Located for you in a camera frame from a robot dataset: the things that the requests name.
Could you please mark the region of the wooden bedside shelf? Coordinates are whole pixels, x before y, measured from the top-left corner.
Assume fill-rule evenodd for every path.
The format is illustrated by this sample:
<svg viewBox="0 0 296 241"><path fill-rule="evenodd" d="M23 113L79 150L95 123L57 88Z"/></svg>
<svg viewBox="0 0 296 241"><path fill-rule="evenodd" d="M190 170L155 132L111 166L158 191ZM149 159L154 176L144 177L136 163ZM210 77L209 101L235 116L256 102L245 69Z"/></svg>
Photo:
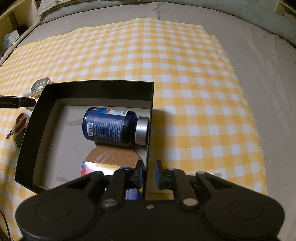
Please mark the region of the wooden bedside shelf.
<svg viewBox="0 0 296 241"><path fill-rule="evenodd" d="M20 36L7 50L1 51L1 64L38 25L36 1L1 1L1 40L17 31Z"/></svg>

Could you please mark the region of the black cardboard box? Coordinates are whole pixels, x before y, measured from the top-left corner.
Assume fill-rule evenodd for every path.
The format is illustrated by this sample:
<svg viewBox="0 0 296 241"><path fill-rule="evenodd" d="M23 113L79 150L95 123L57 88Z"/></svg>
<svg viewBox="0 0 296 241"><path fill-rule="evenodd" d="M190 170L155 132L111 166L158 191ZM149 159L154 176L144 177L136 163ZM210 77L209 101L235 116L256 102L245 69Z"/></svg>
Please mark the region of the black cardboard box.
<svg viewBox="0 0 296 241"><path fill-rule="evenodd" d="M15 181L35 193L92 171L148 162L154 83L91 80L47 85L25 130Z"/></svg>

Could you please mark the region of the blue supplement bottle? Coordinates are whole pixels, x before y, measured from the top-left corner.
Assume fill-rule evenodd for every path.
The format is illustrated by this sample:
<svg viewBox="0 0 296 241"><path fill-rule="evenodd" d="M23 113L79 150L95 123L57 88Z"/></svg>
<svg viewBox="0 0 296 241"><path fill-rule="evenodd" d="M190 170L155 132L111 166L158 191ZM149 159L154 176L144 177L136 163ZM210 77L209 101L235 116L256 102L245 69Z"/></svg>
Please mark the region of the blue supplement bottle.
<svg viewBox="0 0 296 241"><path fill-rule="evenodd" d="M147 145L149 118L130 110L89 108L82 121L87 140L110 145Z"/></svg>

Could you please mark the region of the yellow white checkered cloth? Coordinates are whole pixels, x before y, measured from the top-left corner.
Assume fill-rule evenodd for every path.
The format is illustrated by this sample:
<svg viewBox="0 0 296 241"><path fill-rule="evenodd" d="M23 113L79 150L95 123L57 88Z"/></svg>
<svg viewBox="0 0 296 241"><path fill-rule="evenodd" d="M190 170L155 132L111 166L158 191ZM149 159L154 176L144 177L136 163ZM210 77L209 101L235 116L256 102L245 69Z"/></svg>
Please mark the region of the yellow white checkered cloth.
<svg viewBox="0 0 296 241"><path fill-rule="evenodd" d="M173 196L156 188L156 160L188 173L217 172L267 193L246 96L223 47L200 25L138 18L44 37L16 49L1 66L1 94L21 95L44 77L154 83L147 198Z"/></svg>

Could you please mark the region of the green round tape measure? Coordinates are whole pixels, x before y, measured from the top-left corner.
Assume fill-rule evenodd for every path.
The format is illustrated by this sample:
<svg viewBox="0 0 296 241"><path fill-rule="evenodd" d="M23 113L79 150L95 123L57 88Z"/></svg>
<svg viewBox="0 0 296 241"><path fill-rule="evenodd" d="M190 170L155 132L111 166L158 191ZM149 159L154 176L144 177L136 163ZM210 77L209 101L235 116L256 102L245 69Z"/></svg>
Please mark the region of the green round tape measure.
<svg viewBox="0 0 296 241"><path fill-rule="evenodd" d="M21 145L22 145L22 141L23 141L23 137L24 137L25 131L26 131L26 128L22 129L18 134L16 134L16 137L15 137L15 143L16 143L16 147L17 147L18 149L21 148Z"/></svg>

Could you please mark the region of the colourful card box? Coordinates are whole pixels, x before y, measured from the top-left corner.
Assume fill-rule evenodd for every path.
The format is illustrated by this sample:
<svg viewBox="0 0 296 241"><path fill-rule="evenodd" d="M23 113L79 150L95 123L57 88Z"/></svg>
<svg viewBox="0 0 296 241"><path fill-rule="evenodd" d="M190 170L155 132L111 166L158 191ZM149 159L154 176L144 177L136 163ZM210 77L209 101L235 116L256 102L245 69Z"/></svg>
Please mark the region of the colourful card box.
<svg viewBox="0 0 296 241"><path fill-rule="evenodd" d="M81 169L81 177L87 174L90 174L95 171L103 172L105 176L113 175L114 172L118 169L131 169L135 168L135 165L132 167L130 166L118 166L118 165L111 165L111 164L99 164L84 161L82 164ZM137 190L136 188L126 190L125 199L126 200L141 200L142 197L142 188Z"/></svg>

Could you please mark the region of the round cork coaster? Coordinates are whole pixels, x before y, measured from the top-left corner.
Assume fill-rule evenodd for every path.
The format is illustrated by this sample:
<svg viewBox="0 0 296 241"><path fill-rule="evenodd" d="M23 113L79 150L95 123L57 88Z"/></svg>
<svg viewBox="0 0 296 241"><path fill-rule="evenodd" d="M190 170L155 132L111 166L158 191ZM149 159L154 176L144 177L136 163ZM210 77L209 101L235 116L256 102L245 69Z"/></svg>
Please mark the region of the round cork coaster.
<svg viewBox="0 0 296 241"><path fill-rule="evenodd" d="M131 149L99 145L86 157L86 162L115 166L135 167L140 156Z"/></svg>

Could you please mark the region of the white grey plug adapter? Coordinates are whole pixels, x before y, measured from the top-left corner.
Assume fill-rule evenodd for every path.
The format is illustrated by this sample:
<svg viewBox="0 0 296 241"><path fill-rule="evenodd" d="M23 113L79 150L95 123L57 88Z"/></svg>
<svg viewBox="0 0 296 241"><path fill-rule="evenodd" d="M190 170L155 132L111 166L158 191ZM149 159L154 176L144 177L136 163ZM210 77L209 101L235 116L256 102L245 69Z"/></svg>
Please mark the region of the white grey plug adapter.
<svg viewBox="0 0 296 241"><path fill-rule="evenodd" d="M39 79L33 83L32 87L29 90L23 92L23 97L40 96L45 86L52 83L53 82L50 80L49 77Z"/></svg>

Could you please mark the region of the white tissue box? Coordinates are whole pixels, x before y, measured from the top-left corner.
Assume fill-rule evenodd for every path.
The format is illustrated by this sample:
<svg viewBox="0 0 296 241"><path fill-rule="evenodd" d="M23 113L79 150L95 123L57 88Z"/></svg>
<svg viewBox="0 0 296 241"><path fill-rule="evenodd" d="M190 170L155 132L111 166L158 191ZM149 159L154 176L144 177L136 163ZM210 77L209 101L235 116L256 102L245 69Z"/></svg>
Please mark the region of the white tissue box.
<svg viewBox="0 0 296 241"><path fill-rule="evenodd" d="M19 37L20 36L17 30L14 30L9 34L6 34L6 36L1 41L1 44L0 44L1 52L6 51L10 46L12 46L16 42L16 40L19 39Z"/></svg>

